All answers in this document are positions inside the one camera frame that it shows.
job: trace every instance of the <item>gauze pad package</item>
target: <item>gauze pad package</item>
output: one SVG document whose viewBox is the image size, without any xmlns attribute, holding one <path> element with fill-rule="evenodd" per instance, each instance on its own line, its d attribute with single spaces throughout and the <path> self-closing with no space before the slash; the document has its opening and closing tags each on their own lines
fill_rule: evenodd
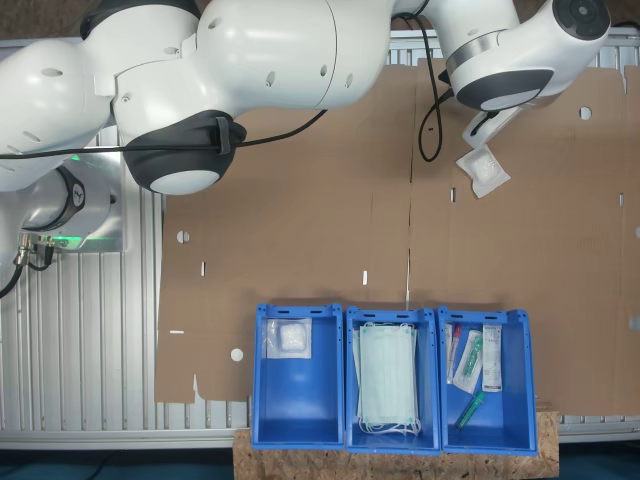
<svg viewBox="0 0 640 480">
<path fill-rule="evenodd" d="M 486 145 L 467 153 L 456 164 L 473 180 L 473 192 L 478 198 L 493 192 L 511 179 Z"/>
</svg>

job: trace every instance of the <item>wire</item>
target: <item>wire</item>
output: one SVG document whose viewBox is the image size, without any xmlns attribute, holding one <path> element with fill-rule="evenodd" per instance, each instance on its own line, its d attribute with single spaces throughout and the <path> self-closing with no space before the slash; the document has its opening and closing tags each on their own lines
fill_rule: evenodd
<svg viewBox="0 0 640 480">
<path fill-rule="evenodd" d="M 422 13 L 422 11 L 427 8 L 427 5 L 429 5 L 429 0 L 424 0 L 424 3 L 422 4 L 422 6 L 418 9 L 417 12 L 415 12 L 413 15 L 415 15 L 416 17 L 418 15 L 420 15 Z"/>
<path fill-rule="evenodd" d="M 107 455 L 107 457 L 104 460 L 102 460 L 100 465 L 98 465 L 98 468 L 96 468 L 96 470 L 91 475 L 89 475 L 86 480 L 95 480 L 95 478 L 98 475 L 100 475 L 100 472 L 102 472 L 104 467 L 107 465 L 107 462 L 109 462 L 109 460 L 111 460 L 116 455 L 116 453 L 118 453 L 118 452 L 117 451 L 113 451 L 109 455 Z"/>
<path fill-rule="evenodd" d="M 480 130 L 480 128 L 482 128 L 482 126 L 487 123 L 489 120 L 491 120 L 492 118 L 496 118 L 498 116 L 498 113 L 500 112 L 489 112 L 487 113 L 487 116 L 484 117 L 482 120 L 480 120 L 480 122 L 478 122 L 478 125 L 476 125 L 473 130 L 471 130 L 471 135 L 472 137 L 475 137 L 478 133 L 478 131 Z"/>
<path fill-rule="evenodd" d="M 18 280 L 20 280 L 20 275 L 22 275 L 22 269 L 23 267 L 21 265 L 16 265 L 16 269 L 13 272 L 13 276 L 11 277 L 11 280 L 9 280 L 9 283 L 7 283 L 6 287 L 0 290 L 0 299 L 6 297 L 9 294 L 9 292 L 13 290 L 13 287 L 16 286 L 16 284 L 18 283 Z"/>
<path fill-rule="evenodd" d="M 29 262 L 29 268 L 31 268 L 31 270 L 35 270 L 36 272 L 44 272 L 49 267 L 50 265 L 43 265 L 39 267 L 38 265 L 34 265 L 33 263 Z"/>
<path fill-rule="evenodd" d="M 419 13 L 422 12 L 422 10 L 424 10 L 424 8 L 427 6 L 428 3 L 429 3 L 429 0 L 427 0 L 423 4 L 422 8 L 418 12 Z M 420 133 L 418 134 L 418 147 L 420 149 L 420 155 L 422 156 L 422 159 L 425 162 L 433 162 L 436 158 L 438 158 L 438 155 L 440 155 L 440 150 L 442 150 L 442 143 L 443 143 L 442 114 L 440 113 L 440 104 L 453 96 L 453 90 L 448 89 L 442 95 L 442 97 L 438 97 L 438 86 L 436 84 L 435 74 L 433 73 L 433 63 L 431 62 L 431 48 L 429 48 L 429 36 L 427 35 L 427 29 L 425 28 L 424 23 L 422 22 L 422 19 L 417 14 L 414 14 L 414 13 L 399 13 L 397 15 L 394 15 L 393 19 L 395 18 L 404 18 L 405 20 L 406 19 L 415 20 L 418 23 L 420 30 L 422 31 L 424 46 L 425 46 L 425 49 L 427 50 L 427 64 L 429 66 L 429 77 L 431 78 L 431 88 L 433 88 L 434 104 L 433 104 L 433 107 L 431 107 L 429 112 L 427 112 L 424 119 L 422 120 L 422 125 L 420 125 Z M 436 117 L 438 119 L 438 147 L 436 148 L 436 151 L 433 154 L 433 156 L 428 157 L 424 153 L 424 145 L 422 143 L 422 133 L 424 132 L 424 127 L 427 123 L 427 120 L 429 119 L 429 116 L 433 113 L 434 110 L 436 112 Z"/>
<path fill-rule="evenodd" d="M 293 137 L 294 135 L 299 134 L 300 132 L 306 130 L 311 125 L 316 123 L 320 117 L 322 117 L 326 110 L 321 110 L 315 117 L 309 120 L 300 128 L 296 128 L 295 130 L 284 133 L 282 135 L 276 135 L 274 137 L 262 138 L 260 140 L 252 140 L 250 142 L 241 142 L 241 143 L 232 143 L 232 147 L 240 148 L 240 147 L 251 147 L 254 145 L 262 145 L 264 143 L 275 142 L 278 140 L 284 140 L 285 138 Z M 0 155 L 0 160 L 26 160 L 29 158 L 43 158 L 43 157 L 51 157 L 54 155 L 77 155 L 83 153 L 114 153 L 114 152 L 148 152 L 148 151 L 177 151 L 177 152 L 190 152 L 195 150 L 211 150 L 218 151 L 220 147 L 218 145 L 130 145 L 124 147 L 98 147 L 98 148 L 68 148 L 64 150 L 51 150 L 48 152 L 36 152 L 36 153 L 25 153 L 21 155 Z"/>
<path fill-rule="evenodd" d="M 53 262 L 53 246 L 47 245 L 44 247 L 44 263 L 41 267 L 29 262 L 29 268 L 35 270 L 36 272 L 44 272 L 47 268 L 51 266 L 51 262 Z"/>
<path fill-rule="evenodd" d="M 327 113 L 326 110 L 321 110 L 320 113 L 318 113 L 315 117 L 313 117 L 311 120 L 309 120 L 307 123 L 305 123 L 303 126 L 296 128 L 295 130 L 290 131 L 289 133 L 284 133 L 282 135 L 276 135 L 275 137 L 268 137 L 268 138 L 263 138 L 262 140 L 251 140 L 250 142 L 242 142 L 239 143 L 237 145 L 234 145 L 235 147 L 252 147 L 254 145 L 262 145 L 263 143 L 271 143 L 271 142 L 277 142 L 278 140 L 284 140 L 286 138 L 290 138 L 293 137 L 294 135 L 297 135 L 303 131 L 305 131 L 307 128 L 309 128 L 311 125 L 313 125 L 314 123 L 316 123 L 318 120 L 320 120 L 320 118 Z"/>
<path fill-rule="evenodd" d="M 406 18 L 403 18 L 402 20 L 404 20 L 404 23 L 407 24 L 407 27 L 409 27 L 410 30 L 413 30 L 413 27 L 411 26 L 411 24 L 409 23 L 409 20 L 407 20 Z"/>
</svg>

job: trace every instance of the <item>cardboard sheet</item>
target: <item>cardboard sheet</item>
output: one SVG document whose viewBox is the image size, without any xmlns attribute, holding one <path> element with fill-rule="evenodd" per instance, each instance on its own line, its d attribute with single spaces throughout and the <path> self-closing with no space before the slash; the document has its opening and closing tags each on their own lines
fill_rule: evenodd
<svg viewBox="0 0 640 480">
<path fill-rule="evenodd" d="M 193 402 L 194 375 L 207 400 L 246 400 L 258 303 L 405 307 L 415 76 L 387 68 L 356 105 L 291 139 L 238 149 L 214 188 L 168 199 L 156 401 Z M 238 121 L 256 139 L 315 113 Z"/>
<path fill-rule="evenodd" d="M 522 113 L 490 143 L 512 180 L 481 200 L 455 164 L 475 112 L 447 102 L 441 156 L 419 157 L 425 65 L 386 67 L 360 103 L 240 149 L 219 185 L 167 203 L 156 401 L 193 402 L 194 375 L 207 400 L 246 399 L 256 304 L 404 308 L 410 257 L 411 307 L 529 311 L 536 393 L 560 412 L 640 414 L 640 72 L 627 77 L 625 95 L 619 72 L 590 69 Z M 259 138 L 312 115 L 240 122 Z M 434 115 L 427 153 L 436 141 Z"/>
<path fill-rule="evenodd" d="M 431 105 L 419 75 L 419 102 Z M 629 329 L 640 240 L 626 232 L 640 222 L 626 112 L 640 105 L 625 100 L 618 71 L 589 69 L 553 105 L 522 113 L 489 144 L 512 180 L 481 200 L 455 165 L 471 120 L 455 102 L 443 107 L 438 165 L 414 155 L 411 304 L 528 310 L 536 394 L 567 414 L 640 412 L 640 332 Z"/>
</svg>

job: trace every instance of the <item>blue plastic bin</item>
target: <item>blue plastic bin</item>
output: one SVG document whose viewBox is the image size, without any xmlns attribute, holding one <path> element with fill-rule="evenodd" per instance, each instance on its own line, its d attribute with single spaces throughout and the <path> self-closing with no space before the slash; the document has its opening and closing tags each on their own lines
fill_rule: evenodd
<svg viewBox="0 0 640 480">
<path fill-rule="evenodd" d="M 266 358 L 270 318 L 311 318 L 311 359 Z M 344 448 L 342 321 L 340 305 L 258 305 L 251 431 L 254 449 Z"/>
<path fill-rule="evenodd" d="M 437 318 L 443 450 L 449 453 L 537 455 L 536 395 L 527 313 L 522 310 L 461 312 L 440 307 Z M 456 428 L 456 421 L 473 397 L 453 384 L 447 384 L 446 323 L 459 323 L 461 327 L 455 369 L 464 352 L 469 330 L 482 331 L 483 324 L 502 325 L 502 392 L 485 393 L 484 403 L 461 431 Z M 475 392 L 481 390 L 482 374 Z"/>
<path fill-rule="evenodd" d="M 395 453 L 410 455 L 440 454 L 440 417 L 438 404 L 438 357 L 436 322 L 433 310 L 381 311 L 347 310 L 347 450 L 352 453 Z M 358 379 L 353 359 L 353 330 L 367 322 L 410 323 L 415 325 L 416 384 L 418 413 L 422 429 L 418 436 L 401 433 L 371 435 L 358 424 Z"/>
</svg>

